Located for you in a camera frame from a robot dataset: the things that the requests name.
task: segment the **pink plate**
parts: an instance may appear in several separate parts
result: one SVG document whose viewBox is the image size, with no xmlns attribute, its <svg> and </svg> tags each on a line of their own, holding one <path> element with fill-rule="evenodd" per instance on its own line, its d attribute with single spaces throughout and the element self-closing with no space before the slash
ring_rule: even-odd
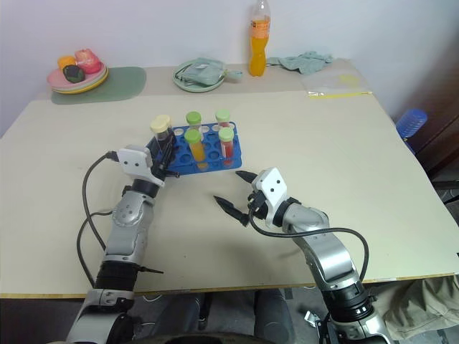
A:
<svg viewBox="0 0 459 344">
<path fill-rule="evenodd" d="M 48 81 L 48 84 L 51 85 L 51 87 L 58 88 L 60 90 L 64 90 L 67 88 L 72 88 L 75 89 L 76 87 L 85 87 L 86 85 L 91 84 L 94 79 L 97 79 L 101 75 L 105 73 L 105 65 L 102 63 L 102 68 L 100 69 L 99 72 L 97 73 L 92 73 L 92 74 L 87 74 L 85 76 L 85 79 L 82 82 L 76 82 L 75 84 L 72 84 L 70 81 L 67 81 L 65 79 L 64 73 L 62 73 L 62 70 L 53 70 L 46 80 Z"/>
</svg>

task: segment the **orange liquid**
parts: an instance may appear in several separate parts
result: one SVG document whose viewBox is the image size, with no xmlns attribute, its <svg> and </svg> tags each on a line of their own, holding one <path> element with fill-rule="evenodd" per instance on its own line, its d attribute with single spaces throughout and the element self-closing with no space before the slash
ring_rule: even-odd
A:
<svg viewBox="0 0 459 344">
<path fill-rule="evenodd" d="M 255 24 L 264 24 L 269 28 L 270 20 L 254 20 L 252 23 Z M 250 37 L 250 46 L 252 47 L 252 58 L 249 63 L 249 73 L 254 77 L 261 77 L 265 72 L 266 68 L 266 55 L 265 48 L 269 40 L 269 29 L 264 33 L 258 31 L 256 32 L 252 28 L 252 35 Z"/>
</svg>

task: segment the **cloth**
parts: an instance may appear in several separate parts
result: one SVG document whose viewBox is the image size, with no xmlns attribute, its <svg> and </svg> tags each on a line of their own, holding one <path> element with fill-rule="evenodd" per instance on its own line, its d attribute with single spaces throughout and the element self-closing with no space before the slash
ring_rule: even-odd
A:
<svg viewBox="0 0 459 344">
<path fill-rule="evenodd" d="M 392 282 L 369 292 L 393 340 L 459 325 L 457 276 Z"/>
<path fill-rule="evenodd" d="M 298 70 L 301 74 L 309 75 L 322 70 L 332 63 L 333 57 L 329 54 L 319 55 L 317 52 L 305 52 L 297 57 L 270 57 L 266 61 L 268 66 L 282 66 L 287 70 Z"/>
</svg>

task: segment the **green mat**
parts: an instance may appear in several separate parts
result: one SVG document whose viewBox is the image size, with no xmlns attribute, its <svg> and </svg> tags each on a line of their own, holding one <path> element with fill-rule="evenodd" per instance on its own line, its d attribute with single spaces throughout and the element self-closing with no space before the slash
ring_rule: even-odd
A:
<svg viewBox="0 0 459 344">
<path fill-rule="evenodd" d="M 135 97 L 145 86 L 146 73 L 140 67 L 116 67 L 108 70 L 107 80 L 94 90 L 77 95 L 53 92 L 51 101 L 58 105 L 84 104 L 87 102 L 112 102 Z"/>
</svg>

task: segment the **test tube rack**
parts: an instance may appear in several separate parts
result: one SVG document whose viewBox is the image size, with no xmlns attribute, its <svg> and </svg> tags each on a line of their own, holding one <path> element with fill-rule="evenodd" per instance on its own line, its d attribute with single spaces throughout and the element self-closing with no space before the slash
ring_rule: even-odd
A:
<svg viewBox="0 0 459 344">
<path fill-rule="evenodd" d="M 230 125 L 235 131 L 235 138 L 233 139 L 233 156 L 231 158 L 223 157 L 220 139 L 218 138 L 218 123 L 207 123 L 201 126 L 204 136 L 202 144 L 204 145 L 204 151 L 206 153 L 206 159 L 203 161 L 195 161 L 193 159 L 188 143 L 185 141 L 185 132 L 189 129 L 189 126 L 173 127 L 176 136 L 176 144 L 174 146 L 175 158 L 169 164 L 169 170 L 185 175 L 231 170 L 241 167 L 241 147 L 237 136 L 236 124 L 230 122 Z M 202 166 L 203 163 L 207 163 L 207 168 L 200 169 L 198 164 Z"/>
</svg>

